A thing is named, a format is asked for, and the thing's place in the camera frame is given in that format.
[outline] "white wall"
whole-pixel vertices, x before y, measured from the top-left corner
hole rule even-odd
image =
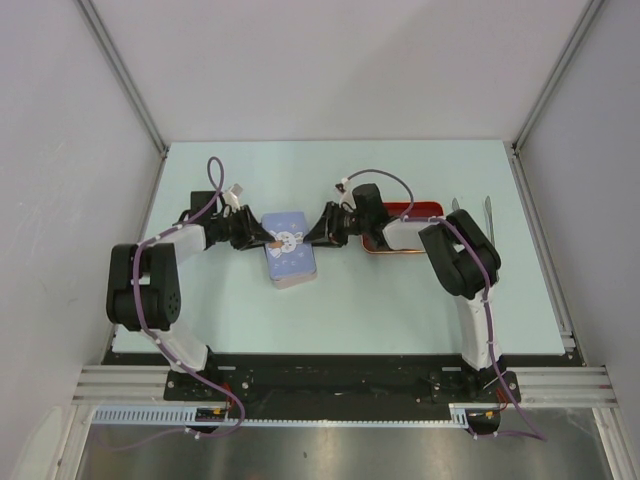
[[[587,0],[96,0],[167,140],[512,140]]]
[[[0,478],[106,340],[110,248],[135,240],[158,167],[70,0],[0,16]]]
[[[640,3],[609,2],[523,163],[579,340],[640,447]]]

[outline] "white connector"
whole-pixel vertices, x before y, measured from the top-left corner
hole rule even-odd
[[[242,203],[240,203],[240,195],[242,194],[242,192],[243,188],[237,183],[234,183],[231,188],[227,189],[222,194],[222,198],[226,202],[226,204],[235,211],[242,206]]]
[[[342,185],[343,191],[340,192],[340,190],[338,190],[342,194],[340,196],[340,200],[338,201],[338,205],[342,206],[343,203],[346,203],[351,208],[356,208],[356,203],[353,199],[353,193],[351,192],[351,188],[349,187],[350,183],[351,180],[346,177],[340,180],[340,185]]]

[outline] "light blue table surface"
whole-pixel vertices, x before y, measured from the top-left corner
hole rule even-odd
[[[562,340],[522,205],[500,141],[321,141],[174,143],[153,204],[147,236],[174,223],[192,190],[208,190],[206,163],[216,155],[225,186],[259,220],[264,213],[301,210],[314,225],[333,186],[364,168],[403,178],[416,200],[451,212],[457,197],[486,231],[483,201],[491,196],[496,247],[502,257],[493,308],[505,353],[562,354]],[[407,196],[393,180],[375,182],[385,201]],[[300,354],[459,353],[452,297],[425,255],[370,255],[357,238],[342,249],[316,248],[318,278],[277,290],[263,249],[216,245],[180,266],[179,321],[216,352]],[[116,352],[154,351],[142,336],[119,328]]]

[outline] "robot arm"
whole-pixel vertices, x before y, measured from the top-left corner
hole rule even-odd
[[[234,185],[222,195],[220,213],[217,206],[212,205],[194,223],[184,225],[142,253],[141,299],[147,324],[176,358],[195,371],[204,369],[209,349],[184,321],[177,321],[181,307],[178,265],[217,242],[228,241],[237,250],[247,250],[274,241],[249,207],[240,205],[240,192],[240,187]],[[181,220],[200,211],[213,195],[214,192],[192,192],[191,207],[183,212]],[[107,316],[112,323],[146,336],[136,313],[132,285],[133,257],[137,249],[137,244],[121,244],[111,251]],[[172,369],[181,370],[169,361]]]
[[[360,185],[343,193],[340,205],[329,202],[305,241],[315,246],[342,247],[349,235],[363,235],[379,250],[426,252],[443,288],[455,297],[462,331],[462,357],[478,372],[491,367],[489,338],[482,294],[485,281],[476,263],[458,239],[442,225],[429,219],[401,219],[387,212],[375,184]],[[344,202],[345,198],[352,203]],[[491,286],[497,281],[501,260],[480,227],[465,210],[446,217],[464,237],[489,273]],[[489,291],[489,301],[493,297]],[[494,339],[496,358],[501,355]]]

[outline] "purple cable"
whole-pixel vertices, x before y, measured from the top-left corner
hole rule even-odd
[[[220,183],[218,185],[215,184],[215,182],[213,181],[213,178],[211,176],[211,164],[214,161],[217,162],[218,166],[220,167]],[[222,193],[222,185],[224,184],[224,166],[222,165],[222,162],[220,161],[220,159],[218,157],[211,157],[209,159],[209,161],[207,162],[207,174],[209,176],[209,180],[211,181],[211,184],[216,189],[213,197],[211,198],[211,200],[209,200],[209,203],[207,203],[204,207],[202,207],[202,209],[200,211],[198,211],[198,213],[196,213],[192,217],[189,217],[186,221],[184,221],[182,223],[178,223],[178,224],[174,225],[173,227],[168,228],[164,232],[159,233],[155,237],[149,238],[147,240],[144,240],[143,242],[141,242],[138,245],[136,253],[133,256],[133,298],[134,298],[134,302],[135,302],[135,305],[136,305],[136,313],[138,314],[138,320],[140,321],[140,326],[142,327],[142,330],[149,337],[151,337],[151,339],[156,343],[156,345],[158,346],[158,349],[163,353],[163,355],[169,361],[171,361],[172,363],[175,363],[176,365],[178,365],[182,370],[184,370],[186,373],[191,375],[193,378],[195,378],[196,380],[204,383],[208,387],[211,387],[214,390],[217,390],[218,392],[221,392],[221,393],[225,394],[227,397],[229,397],[231,400],[233,400],[238,405],[238,408],[240,409],[240,418],[238,419],[236,424],[233,425],[230,429],[225,430],[223,432],[212,432],[212,433],[197,432],[196,433],[196,435],[198,437],[219,438],[219,437],[224,437],[224,436],[230,435],[231,433],[235,432],[236,430],[238,430],[240,428],[240,426],[242,425],[242,422],[244,422],[244,419],[246,417],[246,412],[245,412],[244,405],[242,404],[240,399],[236,395],[234,395],[232,392],[230,392],[228,390],[225,390],[220,385],[217,385],[217,384],[213,383],[212,381],[210,381],[210,380],[204,378],[203,376],[199,375],[198,372],[196,372],[192,368],[184,365],[180,361],[180,359],[176,358],[176,356],[161,343],[161,341],[158,338],[158,336],[153,331],[151,331],[149,329],[149,325],[147,324],[147,320],[145,319],[145,316],[144,316],[144,308],[142,307],[142,296],[141,296],[141,293],[140,293],[140,278],[139,278],[139,276],[140,276],[140,259],[142,257],[142,252],[147,247],[153,245],[157,241],[165,238],[166,236],[172,234],[173,232],[176,232],[176,231],[180,230],[185,225],[189,225],[190,223],[193,223],[194,221],[196,221],[198,218],[200,218],[202,215],[204,215],[204,213],[210,207],[212,207],[216,203],[218,198],[220,197],[220,194]],[[124,447],[117,447],[116,449],[112,449],[112,451],[124,451],[124,450],[128,450],[128,449],[131,449],[131,448],[136,448],[136,447],[139,447],[141,445],[146,444],[147,442],[155,440],[156,438],[162,437],[164,435],[168,435],[170,433],[183,432],[183,431],[185,431],[185,430],[182,429],[182,428],[166,430],[164,432],[160,432],[159,434],[153,435],[153,436],[151,436],[151,437],[149,437],[149,438],[147,438],[145,440],[137,442],[137,443],[135,443],[133,445],[127,445],[127,446],[124,446]]]
[[[513,404],[513,406],[515,407],[517,412],[520,414],[520,417],[522,417],[522,419],[527,424],[527,426],[534,432],[534,433],[529,433],[529,432],[521,432],[521,431],[518,431],[518,430],[506,430],[506,431],[503,431],[503,432],[497,432],[497,434],[491,434],[490,433],[490,434],[486,434],[486,435],[478,435],[477,433],[475,433],[473,431],[473,429],[471,427],[469,427],[469,433],[471,433],[474,438],[482,438],[482,437],[491,437],[491,438],[495,438],[495,437],[530,437],[530,438],[535,438],[537,440],[542,440],[543,442],[546,442],[548,440],[547,436],[544,433],[542,433],[538,429],[538,427],[529,419],[529,417],[527,416],[525,411],[522,409],[522,407],[520,406],[518,401],[515,399],[515,397],[511,393],[511,390],[509,389],[509,386],[507,385],[507,382],[505,381],[505,379],[502,376],[503,375],[502,372],[500,372],[500,367],[498,366],[498,362],[496,361],[496,354],[495,354],[495,351],[494,351],[494,348],[493,348],[493,340],[494,340],[493,315],[491,313],[491,305],[489,304],[489,301],[488,301],[489,289],[491,288],[491,280],[489,279],[489,273],[487,272],[486,268],[484,268],[484,265],[482,264],[482,261],[480,260],[480,257],[478,257],[478,254],[473,250],[471,245],[469,245],[469,242],[467,242],[467,240],[462,236],[462,234],[458,231],[458,229],[454,225],[452,225],[450,222],[445,220],[444,218],[440,218],[440,217],[410,218],[408,220],[410,220],[410,221],[436,222],[436,223],[441,223],[442,225],[447,227],[451,231],[451,233],[453,233],[455,235],[455,237],[458,239],[458,241],[464,246],[464,248],[467,250],[467,252],[469,252],[469,255],[471,256],[471,258],[473,259],[475,264],[480,269],[480,272],[482,273],[482,278],[484,279],[484,283],[485,283],[482,299],[483,299],[483,303],[484,303],[485,315],[487,317],[487,331],[489,333],[489,335],[488,335],[489,336],[489,357],[491,357],[491,365],[493,366],[493,369],[495,370],[496,375],[498,376],[498,380],[500,381],[500,385],[502,386],[502,389],[504,390],[504,392],[506,393],[507,397],[509,398],[509,401]]]
[[[404,180],[402,180],[400,177],[395,176],[393,173],[385,172],[384,170],[378,170],[377,168],[365,168],[364,170],[358,170],[356,173],[352,173],[351,175],[349,175],[347,177],[347,180],[351,180],[352,178],[362,175],[363,173],[379,173],[380,175],[384,175],[385,177],[393,178],[396,182],[398,182],[400,185],[404,187],[404,189],[409,194],[409,206],[405,208],[404,212],[400,214],[400,218],[404,220],[405,217],[409,214],[409,212],[413,208],[413,203],[414,203],[413,192],[409,188],[409,185],[407,185],[404,182]]]

